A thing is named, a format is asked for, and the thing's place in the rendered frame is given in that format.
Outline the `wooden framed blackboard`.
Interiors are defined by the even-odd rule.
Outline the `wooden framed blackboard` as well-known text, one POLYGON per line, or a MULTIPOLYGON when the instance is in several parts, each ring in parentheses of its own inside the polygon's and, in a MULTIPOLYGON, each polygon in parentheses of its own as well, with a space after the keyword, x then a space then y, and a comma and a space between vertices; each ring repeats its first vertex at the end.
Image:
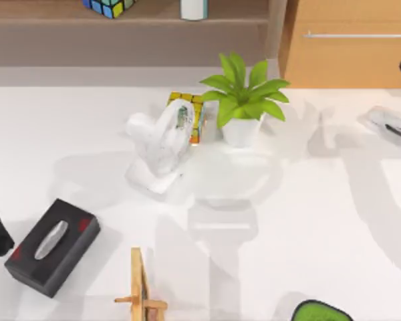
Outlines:
POLYGON ((165 321, 168 304, 163 300, 152 299, 142 252, 139 247, 130 250, 130 295, 115 298, 115 303, 130 305, 130 321, 165 321))

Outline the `colourful puzzle cube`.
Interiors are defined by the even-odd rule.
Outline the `colourful puzzle cube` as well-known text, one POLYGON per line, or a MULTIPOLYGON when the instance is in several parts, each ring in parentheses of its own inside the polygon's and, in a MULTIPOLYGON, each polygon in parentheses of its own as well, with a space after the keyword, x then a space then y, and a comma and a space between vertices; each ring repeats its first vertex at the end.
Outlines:
POLYGON ((194 106, 195 121, 190 136, 190 143, 192 145, 197 145, 201 141, 201 134, 205 125, 205 103, 201 95, 173 91, 170 93, 167 104, 179 98, 191 102, 194 106))

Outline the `green plant in white pot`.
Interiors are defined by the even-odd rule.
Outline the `green plant in white pot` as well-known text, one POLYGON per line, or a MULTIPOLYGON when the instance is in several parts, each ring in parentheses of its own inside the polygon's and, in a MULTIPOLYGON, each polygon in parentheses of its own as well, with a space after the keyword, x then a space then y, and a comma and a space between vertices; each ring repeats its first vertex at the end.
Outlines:
POLYGON ((290 82, 269 79, 268 62, 261 60, 247 72, 244 59, 237 53, 220 53, 222 73, 200 83, 211 89, 201 95, 205 102, 218 102, 217 128, 227 144, 234 148, 250 147, 256 139, 265 115, 286 121, 280 103, 289 103, 281 91, 290 82))

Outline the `black tissue box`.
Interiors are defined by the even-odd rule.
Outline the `black tissue box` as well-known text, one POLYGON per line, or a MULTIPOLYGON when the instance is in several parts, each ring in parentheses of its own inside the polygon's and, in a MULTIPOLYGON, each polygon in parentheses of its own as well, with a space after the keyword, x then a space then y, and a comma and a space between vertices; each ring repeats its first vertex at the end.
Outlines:
POLYGON ((95 215, 56 199, 4 266, 14 279, 52 298, 100 230, 95 215))

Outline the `green and black round object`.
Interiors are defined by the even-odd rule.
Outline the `green and black round object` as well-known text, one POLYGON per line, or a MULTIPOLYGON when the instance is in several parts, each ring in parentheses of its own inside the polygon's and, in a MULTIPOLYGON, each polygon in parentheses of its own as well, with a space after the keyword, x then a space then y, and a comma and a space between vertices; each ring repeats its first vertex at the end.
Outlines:
POLYGON ((318 300, 304 300, 295 308, 291 321, 354 321, 346 312, 318 300))

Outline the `wooden open shelf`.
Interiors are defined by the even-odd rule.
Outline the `wooden open shelf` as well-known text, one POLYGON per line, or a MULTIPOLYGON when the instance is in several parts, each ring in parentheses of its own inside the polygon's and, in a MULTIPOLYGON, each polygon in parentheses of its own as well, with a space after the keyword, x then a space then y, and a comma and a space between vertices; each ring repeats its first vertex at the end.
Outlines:
POLYGON ((275 58, 286 0, 209 0, 184 21, 179 0, 138 0, 108 19, 82 0, 0 0, 0 67, 210 67, 236 52, 275 58))

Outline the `white cup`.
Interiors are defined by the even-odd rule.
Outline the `white cup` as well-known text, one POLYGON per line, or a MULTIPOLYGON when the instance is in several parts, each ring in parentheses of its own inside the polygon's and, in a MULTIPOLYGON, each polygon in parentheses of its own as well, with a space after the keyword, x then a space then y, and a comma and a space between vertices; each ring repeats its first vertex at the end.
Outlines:
POLYGON ((209 0, 180 0, 180 18, 200 21, 208 18, 209 0))

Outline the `wooden cupboard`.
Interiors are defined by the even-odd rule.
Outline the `wooden cupboard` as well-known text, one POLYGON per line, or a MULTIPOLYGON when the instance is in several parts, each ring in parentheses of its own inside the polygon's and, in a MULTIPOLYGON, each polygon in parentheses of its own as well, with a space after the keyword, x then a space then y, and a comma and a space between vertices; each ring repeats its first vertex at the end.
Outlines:
POLYGON ((292 88, 401 88, 401 39, 311 39, 308 31, 401 34, 401 0, 287 0, 278 53, 292 88))

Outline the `puzzle cube with black edges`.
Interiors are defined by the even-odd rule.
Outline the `puzzle cube with black edges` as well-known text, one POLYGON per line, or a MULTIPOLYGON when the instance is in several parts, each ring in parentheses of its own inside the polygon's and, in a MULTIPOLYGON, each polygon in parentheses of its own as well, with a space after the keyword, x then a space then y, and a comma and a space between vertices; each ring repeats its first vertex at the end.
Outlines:
POLYGON ((133 7, 138 0, 81 0, 84 7, 107 17, 115 19, 133 7))

